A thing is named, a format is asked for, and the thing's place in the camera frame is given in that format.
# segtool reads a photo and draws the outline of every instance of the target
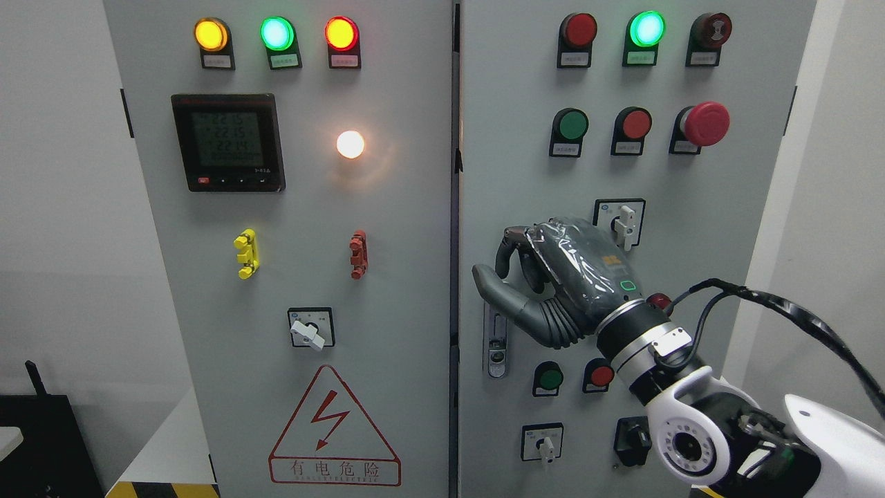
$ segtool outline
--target warning sign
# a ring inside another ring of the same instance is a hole
[[[278,484],[399,486],[399,457],[338,372],[322,365],[267,459]]]

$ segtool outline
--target lightning bolt symbol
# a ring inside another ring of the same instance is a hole
[[[338,426],[341,425],[341,422],[344,421],[344,418],[346,418],[347,415],[350,414],[350,410],[348,410],[348,411],[343,411],[341,413],[335,413],[332,415],[322,416],[322,413],[324,411],[326,411],[326,409],[328,408],[328,406],[330,404],[332,404],[332,400],[334,400],[335,396],[337,396],[337,395],[338,395],[337,391],[329,390],[329,394],[326,395],[326,399],[323,400],[323,403],[321,405],[319,405],[319,409],[317,410],[317,413],[315,413],[313,415],[313,418],[311,419],[311,424],[313,424],[315,422],[322,422],[324,420],[329,420],[330,418],[338,418],[338,421],[335,422],[335,425],[332,426],[332,429],[329,430],[328,434],[326,434],[326,437],[317,441],[317,450],[318,451],[321,448],[323,448],[325,445],[329,444],[329,443],[327,443],[329,436],[332,435],[332,432],[335,432],[335,429],[337,429]]]

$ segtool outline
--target digital power meter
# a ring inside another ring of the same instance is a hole
[[[172,110],[191,191],[286,188],[273,94],[173,95]]]

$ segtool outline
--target white wall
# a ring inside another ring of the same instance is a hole
[[[812,39],[818,46],[806,52],[800,96],[748,278],[749,286],[817,313],[880,381],[885,380],[885,64],[872,54],[885,46],[883,16],[880,1],[820,1],[815,19],[820,36]],[[828,53],[825,41],[833,33]],[[822,76],[819,98],[809,71]],[[783,414],[783,394],[795,393],[883,426],[849,368],[773,312],[742,305],[725,373],[775,414]]]
[[[0,3],[0,393],[33,360],[110,486],[190,387],[100,0]]]

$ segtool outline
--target green indicator light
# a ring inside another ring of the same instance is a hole
[[[559,120],[559,134],[566,140],[576,140],[587,133],[587,117],[583,113],[571,111]]]
[[[630,23],[630,39],[637,47],[653,47],[661,41],[666,24],[660,12],[645,11],[636,14]]]
[[[284,18],[267,18],[261,23],[261,40],[272,51],[284,51],[295,41],[295,29]]]

